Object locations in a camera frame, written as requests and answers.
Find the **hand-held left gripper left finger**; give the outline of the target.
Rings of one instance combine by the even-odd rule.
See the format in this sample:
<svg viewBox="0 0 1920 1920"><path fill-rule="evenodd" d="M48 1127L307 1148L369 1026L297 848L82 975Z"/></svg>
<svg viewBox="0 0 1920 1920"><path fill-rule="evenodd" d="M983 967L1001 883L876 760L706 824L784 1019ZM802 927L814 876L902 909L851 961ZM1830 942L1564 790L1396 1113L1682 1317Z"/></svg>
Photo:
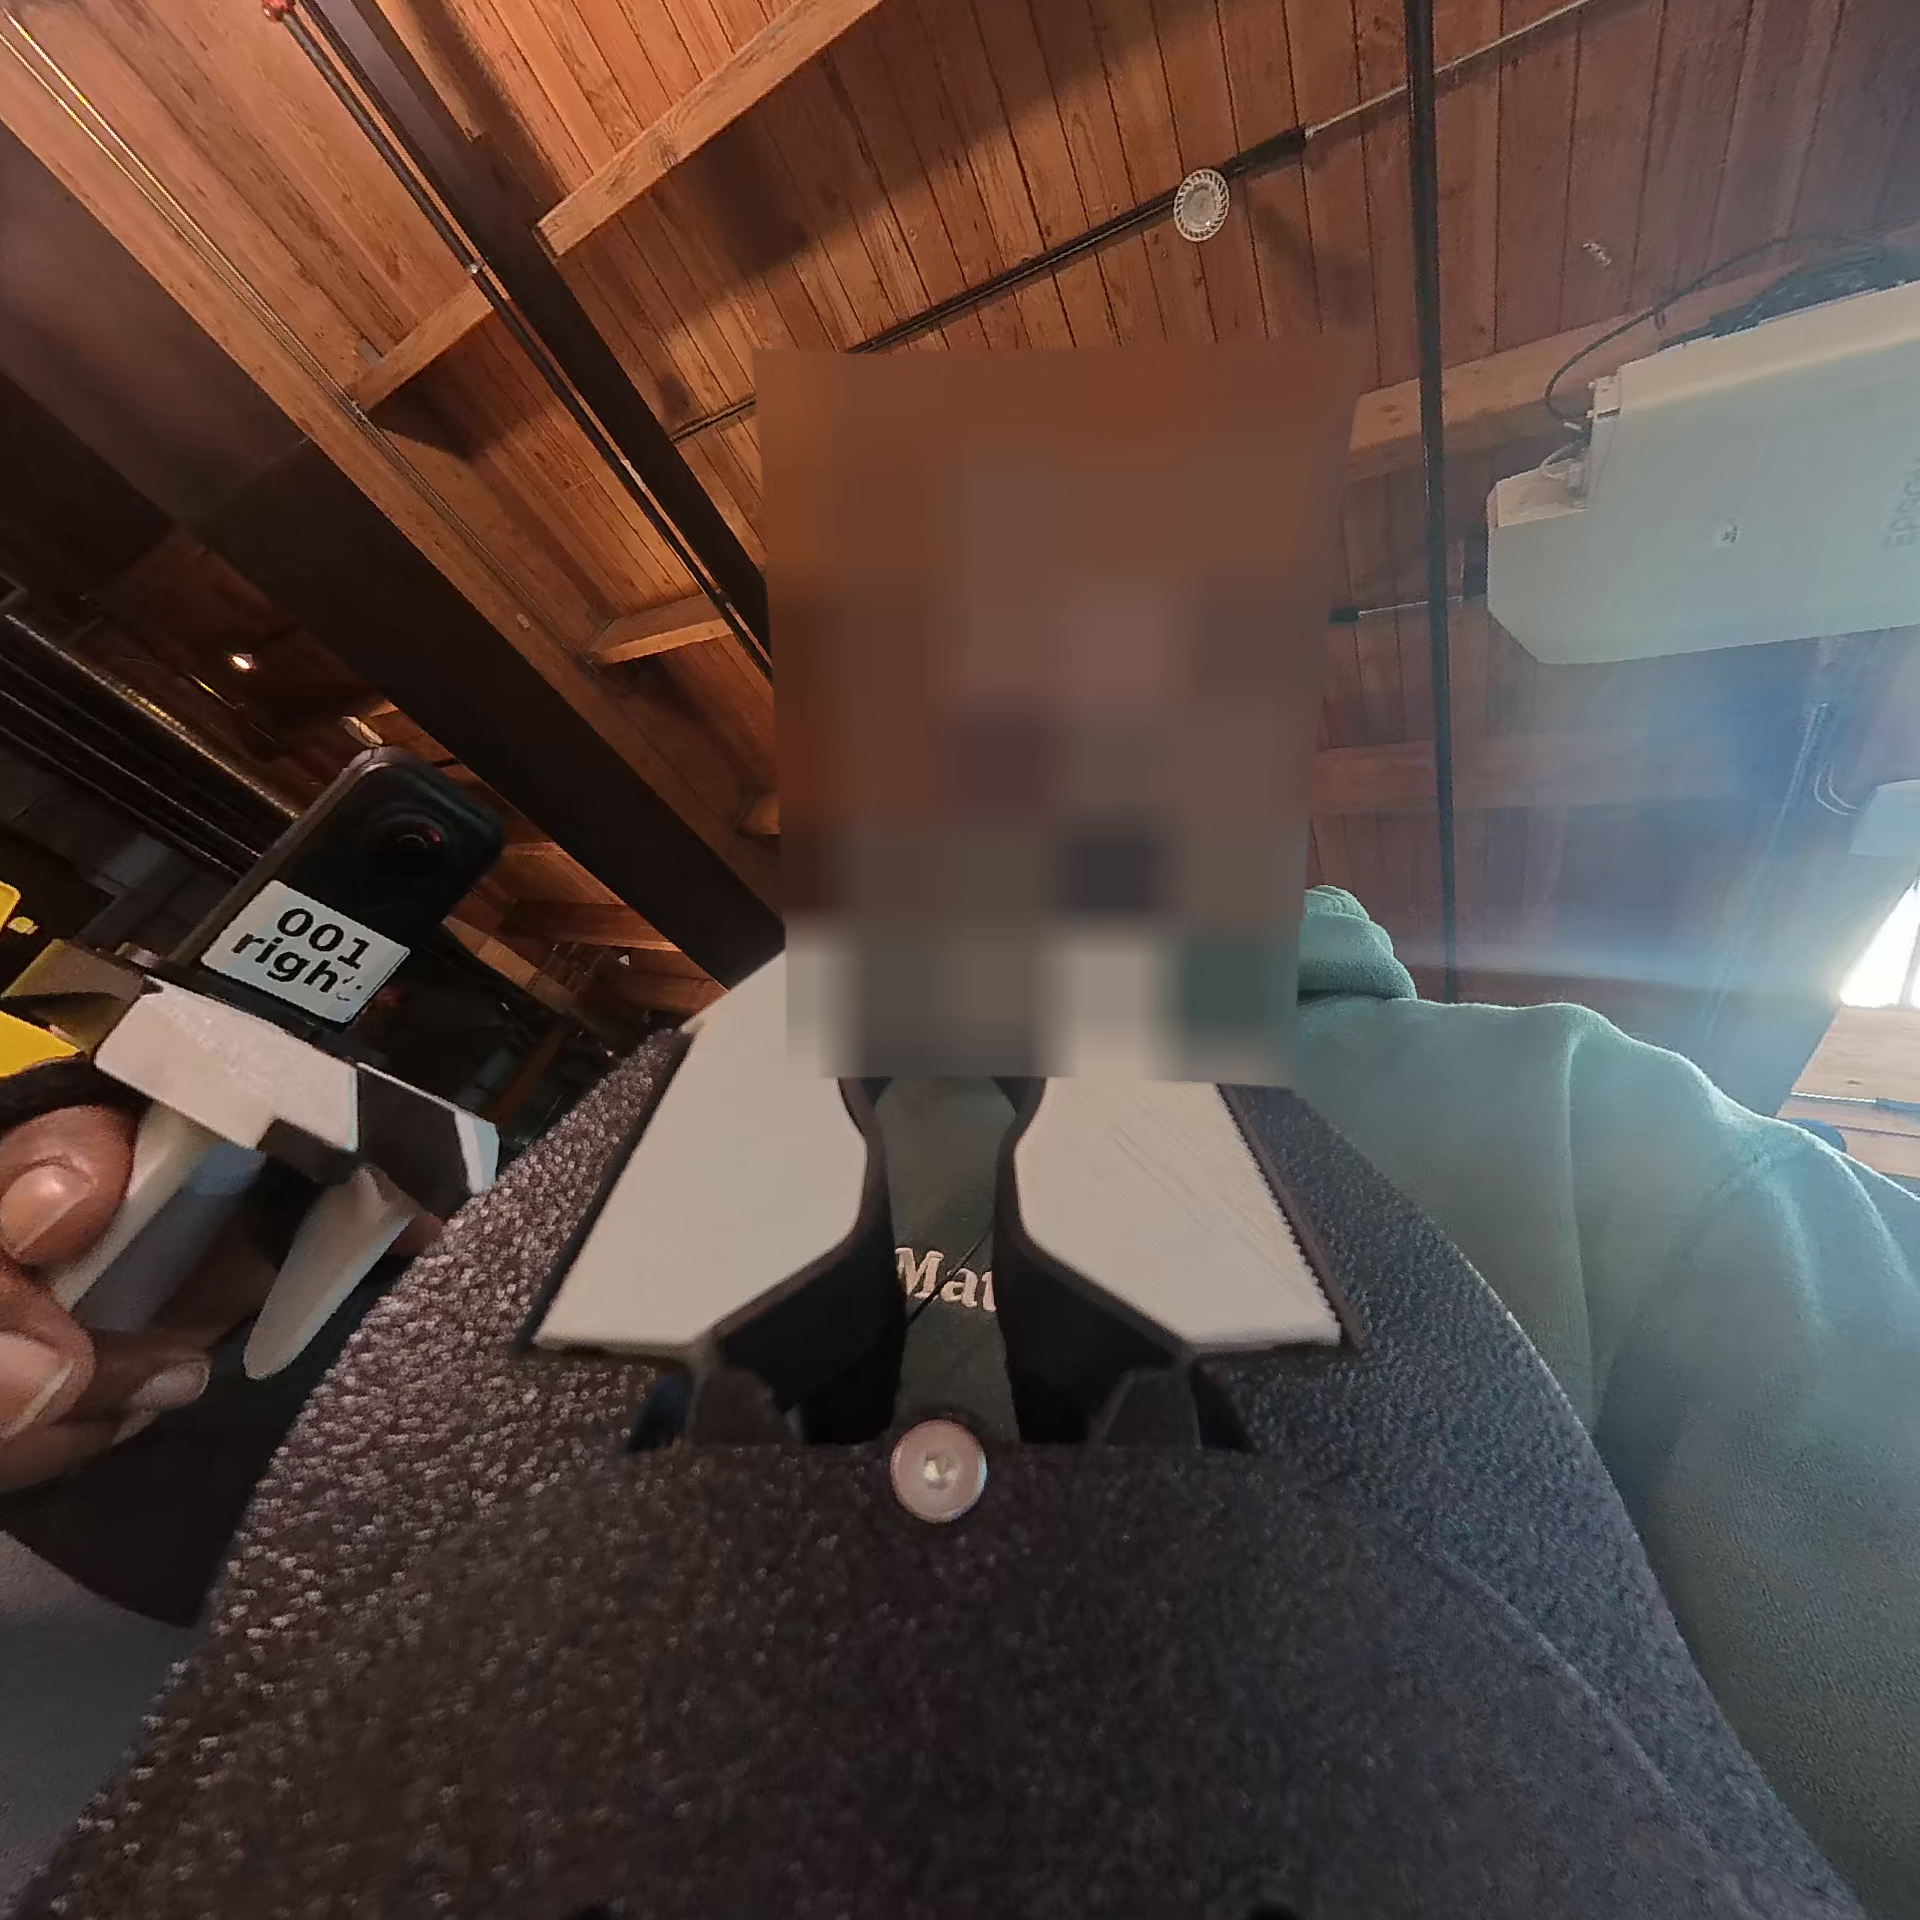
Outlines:
<svg viewBox="0 0 1920 1920"><path fill-rule="evenodd" d="M544 1355L741 1395L812 1443L893 1422L905 1298L876 1104L787 1040L775 958L691 1016L532 1312Z"/></svg>

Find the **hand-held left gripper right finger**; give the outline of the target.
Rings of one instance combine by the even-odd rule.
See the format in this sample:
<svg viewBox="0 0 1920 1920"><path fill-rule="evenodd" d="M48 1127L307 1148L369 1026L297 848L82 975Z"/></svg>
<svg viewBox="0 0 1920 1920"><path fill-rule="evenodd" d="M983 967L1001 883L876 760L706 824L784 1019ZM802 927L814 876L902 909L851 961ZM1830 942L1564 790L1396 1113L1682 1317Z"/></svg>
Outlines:
<svg viewBox="0 0 1920 1920"><path fill-rule="evenodd" d="M996 1313L1028 1443L1248 1443L1216 1363L1341 1349L1341 1300L1228 1088L1019 1090L994 1192Z"/></svg>

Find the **person's right hand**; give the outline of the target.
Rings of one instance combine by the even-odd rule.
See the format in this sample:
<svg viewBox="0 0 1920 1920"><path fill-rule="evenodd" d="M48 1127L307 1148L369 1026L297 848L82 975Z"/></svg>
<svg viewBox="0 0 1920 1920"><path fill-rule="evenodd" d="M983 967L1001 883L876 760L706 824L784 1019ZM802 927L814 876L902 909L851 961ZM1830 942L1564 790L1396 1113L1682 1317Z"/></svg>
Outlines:
<svg viewBox="0 0 1920 1920"><path fill-rule="evenodd" d="M132 1178L133 1120L104 1106L35 1116L1 1148L1 1490L111 1451L208 1386L211 1353L265 1302L276 1264L231 1222L135 1332L79 1326L44 1283L105 1234Z"/></svg>

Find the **white ceiling projector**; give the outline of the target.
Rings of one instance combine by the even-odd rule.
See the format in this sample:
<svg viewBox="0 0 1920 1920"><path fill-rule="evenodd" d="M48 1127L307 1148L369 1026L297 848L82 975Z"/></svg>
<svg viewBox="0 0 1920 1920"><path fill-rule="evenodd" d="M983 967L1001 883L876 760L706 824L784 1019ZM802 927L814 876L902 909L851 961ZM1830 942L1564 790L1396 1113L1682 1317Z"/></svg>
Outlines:
<svg viewBox="0 0 1920 1920"><path fill-rule="evenodd" d="M1486 523L1490 617L1547 666L1916 626L1916 281L1626 361Z"/></svg>

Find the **black ceiling rail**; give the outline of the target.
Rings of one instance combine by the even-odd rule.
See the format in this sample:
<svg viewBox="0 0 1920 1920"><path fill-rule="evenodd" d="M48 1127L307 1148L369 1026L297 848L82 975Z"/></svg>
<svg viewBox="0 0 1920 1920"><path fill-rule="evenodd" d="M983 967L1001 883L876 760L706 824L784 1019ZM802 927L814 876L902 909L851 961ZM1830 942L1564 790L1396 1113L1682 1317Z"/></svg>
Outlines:
<svg viewBox="0 0 1920 1920"><path fill-rule="evenodd" d="M708 598L747 661L772 675L766 584L587 318L513 194L468 144L416 55L374 4L267 12L346 108L589 450Z"/></svg>

